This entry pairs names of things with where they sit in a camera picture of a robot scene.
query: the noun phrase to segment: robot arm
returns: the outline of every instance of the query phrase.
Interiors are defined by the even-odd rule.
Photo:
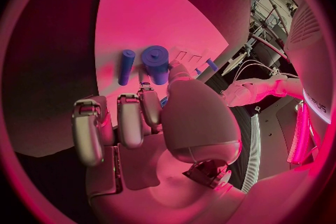
[[[228,106],[242,106],[259,102],[268,95],[278,97],[290,95],[303,99],[302,92],[300,79],[277,74],[267,80],[250,78],[235,81],[222,91],[222,96]]]

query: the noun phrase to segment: blue object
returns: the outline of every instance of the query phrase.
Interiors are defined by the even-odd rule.
[[[121,86],[127,85],[135,57],[136,53],[134,51],[129,49],[123,50],[122,63],[120,65],[119,78],[118,78],[119,85]]]
[[[212,68],[212,70],[218,71],[219,68],[215,65],[215,63],[213,61],[211,61],[211,59],[207,60],[207,64],[209,64],[209,66]]]
[[[168,102],[168,97],[166,96],[160,101],[161,107],[164,107],[167,102]]]
[[[202,72],[198,68],[196,68],[195,71],[197,74],[202,74]]]
[[[151,80],[156,85],[163,85],[168,81],[168,51],[162,46],[150,46],[141,55],[142,62]]]

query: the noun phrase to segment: vent grille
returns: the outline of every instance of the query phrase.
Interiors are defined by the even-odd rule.
[[[298,43],[313,36],[313,33],[318,32],[320,26],[310,10],[306,8],[298,15],[293,30],[291,32],[291,43]]]

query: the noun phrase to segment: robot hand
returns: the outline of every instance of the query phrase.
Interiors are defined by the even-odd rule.
[[[258,78],[238,80],[229,85],[229,87],[221,93],[228,106],[248,105],[259,102],[268,95],[278,97],[286,96],[288,92],[283,82],[286,83],[287,80],[288,77],[283,74],[277,74],[267,80],[260,80]]]

